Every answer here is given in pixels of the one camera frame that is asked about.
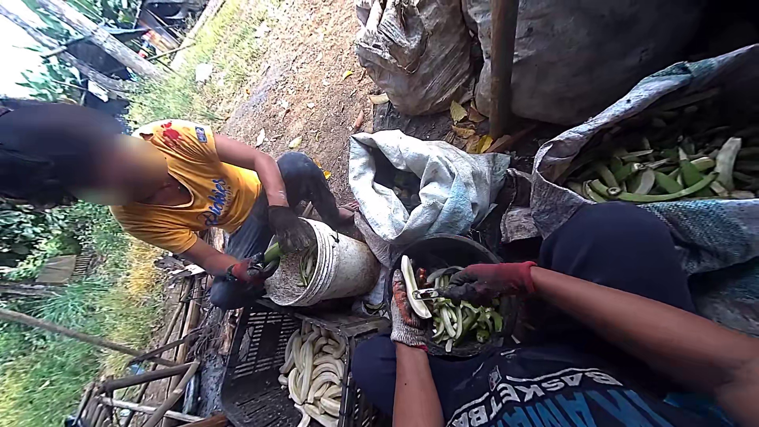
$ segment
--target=red splatter graphic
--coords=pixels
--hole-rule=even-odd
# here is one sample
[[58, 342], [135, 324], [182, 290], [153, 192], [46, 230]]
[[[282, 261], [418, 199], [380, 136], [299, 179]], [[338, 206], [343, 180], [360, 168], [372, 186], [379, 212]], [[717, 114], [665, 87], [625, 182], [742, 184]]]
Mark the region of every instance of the red splatter graphic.
[[168, 138], [168, 140], [164, 140], [164, 143], [170, 148], [176, 149], [176, 142], [181, 139], [179, 132], [176, 129], [172, 129], [171, 122], [166, 122], [161, 127], [163, 128], [163, 136]]

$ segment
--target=gray glove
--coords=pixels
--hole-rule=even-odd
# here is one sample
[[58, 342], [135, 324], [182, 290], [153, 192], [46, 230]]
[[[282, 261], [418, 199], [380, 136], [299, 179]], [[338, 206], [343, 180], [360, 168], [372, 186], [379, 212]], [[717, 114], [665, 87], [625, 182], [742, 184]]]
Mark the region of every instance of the gray glove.
[[424, 320], [417, 316], [408, 302], [406, 285], [400, 270], [392, 275], [392, 333], [390, 340], [427, 351], [427, 340], [424, 337]]

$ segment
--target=grass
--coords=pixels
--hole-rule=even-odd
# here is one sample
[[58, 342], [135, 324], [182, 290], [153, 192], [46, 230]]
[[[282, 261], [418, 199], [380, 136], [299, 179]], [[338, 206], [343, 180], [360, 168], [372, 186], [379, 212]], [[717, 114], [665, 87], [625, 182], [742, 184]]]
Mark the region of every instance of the grass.
[[[103, 208], [87, 210], [92, 226], [83, 240], [107, 254], [96, 272], [69, 284], [60, 296], [7, 306], [146, 348], [161, 319], [163, 278], [153, 266], [160, 250], [114, 230]], [[84, 386], [103, 375], [120, 375], [128, 357], [20, 324], [0, 324], [0, 427], [61, 425]]]
[[[135, 94], [128, 114], [130, 122], [143, 125], [187, 119], [218, 125], [226, 120], [247, 96], [247, 85], [259, 72], [258, 60], [265, 46], [256, 35], [269, 13], [266, 3], [275, 7], [279, 1], [227, 0], [198, 32], [181, 68], [170, 72], [165, 81], [146, 84]], [[201, 63], [213, 65], [210, 79], [202, 84], [195, 82], [195, 68]]]

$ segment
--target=yellow leaf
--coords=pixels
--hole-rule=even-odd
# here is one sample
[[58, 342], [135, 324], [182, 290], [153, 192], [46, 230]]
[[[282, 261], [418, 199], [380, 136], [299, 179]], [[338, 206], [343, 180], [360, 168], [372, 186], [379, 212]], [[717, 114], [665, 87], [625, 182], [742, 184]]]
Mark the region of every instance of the yellow leaf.
[[289, 148], [298, 148], [301, 145], [301, 142], [303, 142], [303, 137], [297, 137], [294, 140], [290, 141], [290, 144], [287, 144]]
[[468, 140], [467, 142], [467, 153], [469, 154], [482, 154], [490, 148], [490, 145], [493, 144], [493, 137], [490, 135], [485, 135], [477, 140], [477, 142], [474, 142], [474, 137], [472, 137], [471, 140]]
[[456, 101], [451, 101], [451, 119], [454, 123], [459, 123], [467, 116], [467, 110]]
[[451, 129], [456, 133], [456, 136], [464, 139], [469, 138], [475, 133], [474, 129], [459, 128], [458, 126], [451, 126]]

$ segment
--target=work glove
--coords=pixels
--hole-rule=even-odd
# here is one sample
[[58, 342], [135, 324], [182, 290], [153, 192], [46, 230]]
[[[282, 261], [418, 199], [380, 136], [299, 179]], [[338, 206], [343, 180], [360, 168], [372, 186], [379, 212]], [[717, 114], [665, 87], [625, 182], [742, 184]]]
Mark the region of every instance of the work glove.
[[530, 268], [535, 265], [532, 261], [470, 265], [454, 274], [449, 285], [439, 292], [455, 301], [492, 305], [494, 299], [504, 295], [535, 292], [530, 275]]
[[390, 314], [392, 315], [390, 340], [427, 351], [424, 319], [417, 316], [408, 301], [406, 285], [400, 270], [396, 270], [392, 275]]
[[263, 282], [270, 278], [279, 266], [278, 262], [263, 266], [263, 253], [259, 252], [250, 258], [232, 264], [227, 269], [224, 279], [231, 283], [240, 283], [252, 290], [263, 290]]
[[269, 206], [269, 226], [283, 253], [300, 252], [316, 243], [313, 229], [289, 207]]

